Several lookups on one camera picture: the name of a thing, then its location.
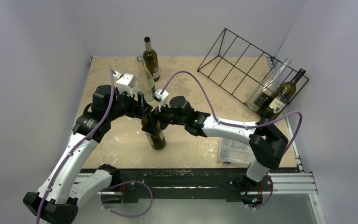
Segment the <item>dark green bottle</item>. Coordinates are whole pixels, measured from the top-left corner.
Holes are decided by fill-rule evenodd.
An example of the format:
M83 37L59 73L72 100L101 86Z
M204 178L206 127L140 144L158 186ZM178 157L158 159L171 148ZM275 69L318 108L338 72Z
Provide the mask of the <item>dark green bottle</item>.
M166 140L162 129L158 134L149 134L146 132L145 134L153 149L161 150L166 146Z
M288 82L282 83L272 94L271 99L262 109L261 117L273 120L282 112L287 106L289 100L296 92L296 84L304 76L306 70L300 69L296 75Z

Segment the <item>clear glass bottle short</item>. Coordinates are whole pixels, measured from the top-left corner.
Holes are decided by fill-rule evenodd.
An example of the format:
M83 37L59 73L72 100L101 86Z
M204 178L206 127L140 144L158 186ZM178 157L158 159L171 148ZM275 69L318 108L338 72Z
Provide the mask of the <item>clear glass bottle short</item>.
M279 68L269 72L266 77L257 86L251 97L246 100L245 105L256 114L259 114L262 108L266 105L267 101L272 96L273 92L278 86L278 81L287 67L291 64L292 60L286 58Z

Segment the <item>dark green bottle front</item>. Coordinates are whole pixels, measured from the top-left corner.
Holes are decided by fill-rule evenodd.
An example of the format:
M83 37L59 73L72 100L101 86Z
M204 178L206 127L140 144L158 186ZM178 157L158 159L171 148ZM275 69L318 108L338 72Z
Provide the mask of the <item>dark green bottle front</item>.
M296 75L288 82L282 83L272 94L271 99L262 109L261 117L273 120L282 112L287 106L289 100L296 92L296 84L304 76L306 70L300 69Z

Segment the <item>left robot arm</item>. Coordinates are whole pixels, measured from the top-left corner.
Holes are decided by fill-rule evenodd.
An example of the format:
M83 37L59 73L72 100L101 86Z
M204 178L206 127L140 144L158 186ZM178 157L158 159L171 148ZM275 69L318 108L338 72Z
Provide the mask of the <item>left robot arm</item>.
M141 92L113 85L98 86L92 101L76 120L67 148L57 165L38 188L28 192L23 203L36 216L38 224L70 224L79 208L101 190L123 190L118 168L103 164L85 181L75 180L90 154L111 129L111 122L122 117L143 119L152 107Z

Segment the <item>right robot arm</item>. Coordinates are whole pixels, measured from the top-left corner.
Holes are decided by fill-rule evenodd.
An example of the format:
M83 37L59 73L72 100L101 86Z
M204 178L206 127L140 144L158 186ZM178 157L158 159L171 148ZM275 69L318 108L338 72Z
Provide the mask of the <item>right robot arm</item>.
M209 113L193 109L183 96L172 98L168 105L151 109L146 102L141 104L142 130L159 136L168 125L183 126L193 136L219 137L249 145L255 159L250 163L243 184L249 190L260 186L262 178L271 169L279 168L289 140L268 119L258 122L234 120L216 121Z

